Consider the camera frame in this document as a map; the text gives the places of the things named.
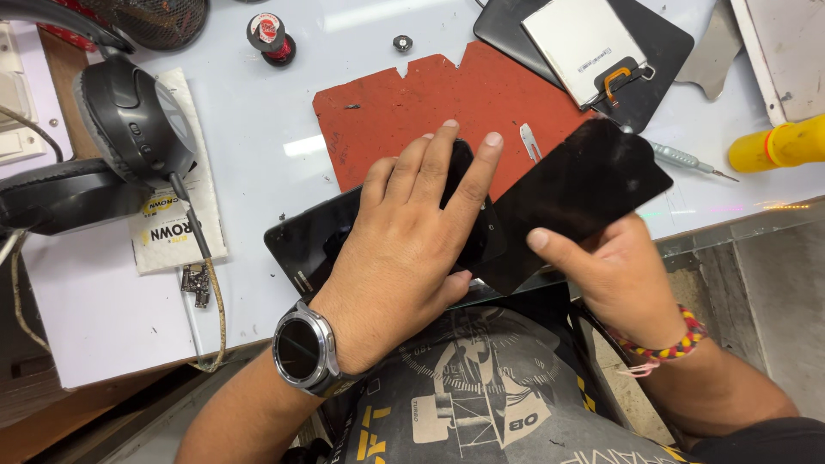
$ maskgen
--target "metal spudger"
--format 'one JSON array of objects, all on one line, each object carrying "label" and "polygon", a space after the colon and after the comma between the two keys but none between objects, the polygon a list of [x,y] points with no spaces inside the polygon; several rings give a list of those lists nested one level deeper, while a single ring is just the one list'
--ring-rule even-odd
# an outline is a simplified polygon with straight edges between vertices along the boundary
[{"label": "metal spudger", "polygon": [[529,125],[523,124],[521,125],[519,132],[521,133],[521,141],[524,142],[524,146],[527,148],[527,154],[530,155],[530,159],[533,160],[533,163],[538,164],[543,156],[541,155],[539,144],[535,142],[533,131],[530,130]]},{"label": "metal spudger", "polygon": [[[621,129],[622,132],[625,132],[626,134],[633,134],[633,129],[628,125],[621,126]],[[737,179],[734,179],[721,171],[717,171],[713,166],[707,163],[702,163],[692,154],[687,154],[673,147],[657,144],[656,142],[651,142],[650,140],[648,140],[648,143],[650,143],[650,146],[653,147],[653,154],[656,156],[656,159],[662,160],[665,163],[673,164],[674,166],[679,166],[680,168],[695,169],[702,173],[714,174],[722,178],[730,179],[734,182],[739,182]]]}]

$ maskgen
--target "phone screen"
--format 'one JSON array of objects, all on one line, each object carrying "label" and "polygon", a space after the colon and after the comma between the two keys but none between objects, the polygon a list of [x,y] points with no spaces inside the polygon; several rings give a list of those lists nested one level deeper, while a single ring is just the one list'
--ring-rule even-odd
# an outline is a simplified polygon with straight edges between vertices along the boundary
[{"label": "phone screen", "polygon": [[[473,151],[467,142],[457,139],[441,208],[453,196],[472,162]],[[361,186],[358,186],[285,220],[264,234],[264,244],[302,297],[314,295],[329,279],[332,265],[355,224],[360,202]],[[506,237],[488,197],[456,265],[473,271],[475,266],[501,255],[506,249]]]},{"label": "phone screen", "polygon": [[647,140],[608,119],[585,121],[495,202],[507,251],[474,276],[510,295],[545,265],[527,247],[531,230],[545,227],[580,243],[672,185]]}]

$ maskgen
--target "orange repair mat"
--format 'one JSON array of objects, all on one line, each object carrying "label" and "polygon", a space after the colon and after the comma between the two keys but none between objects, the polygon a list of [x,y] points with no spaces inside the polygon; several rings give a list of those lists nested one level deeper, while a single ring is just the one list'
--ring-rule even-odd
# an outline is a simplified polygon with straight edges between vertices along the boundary
[{"label": "orange repair mat", "polygon": [[[360,108],[346,109],[349,105]],[[470,42],[456,68],[442,54],[411,61],[405,78],[385,69],[315,94],[315,114],[345,192],[364,182],[376,160],[398,156],[413,139],[442,122],[460,123],[473,150],[488,132],[504,137],[504,153],[490,187],[496,201],[534,166],[519,128],[529,124],[547,154],[592,111],[581,112],[567,93],[481,42]]]}]

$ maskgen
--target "watch face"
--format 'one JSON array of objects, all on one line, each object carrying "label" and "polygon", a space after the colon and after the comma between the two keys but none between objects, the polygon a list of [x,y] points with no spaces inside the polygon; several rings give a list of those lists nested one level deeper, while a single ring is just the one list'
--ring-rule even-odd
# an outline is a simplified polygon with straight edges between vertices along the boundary
[{"label": "watch face", "polygon": [[301,381],[308,378],[318,367],[318,336],[303,320],[295,319],[284,324],[277,338],[277,356],[281,369],[287,375]]}]

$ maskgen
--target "watch bezel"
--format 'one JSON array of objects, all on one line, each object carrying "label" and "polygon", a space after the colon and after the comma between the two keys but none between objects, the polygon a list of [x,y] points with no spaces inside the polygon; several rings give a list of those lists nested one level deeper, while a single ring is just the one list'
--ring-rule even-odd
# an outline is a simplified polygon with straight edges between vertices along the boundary
[{"label": "watch bezel", "polygon": [[[281,359],[278,356],[278,339],[281,336],[281,331],[289,322],[296,320],[307,324],[313,330],[315,338],[318,341],[318,361],[316,362],[313,373],[304,379],[297,379],[291,376],[281,366]],[[335,359],[335,338],[332,335],[332,328],[330,328],[327,321],[321,315],[308,308],[303,301],[298,301],[295,304],[295,309],[280,319],[272,342],[272,357],[275,360],[275,367],[278,370],[278,374],[280,374],[284,381],[295,388],[306,390],[317,385],[327,375],[339,375],[338,365]]]}]

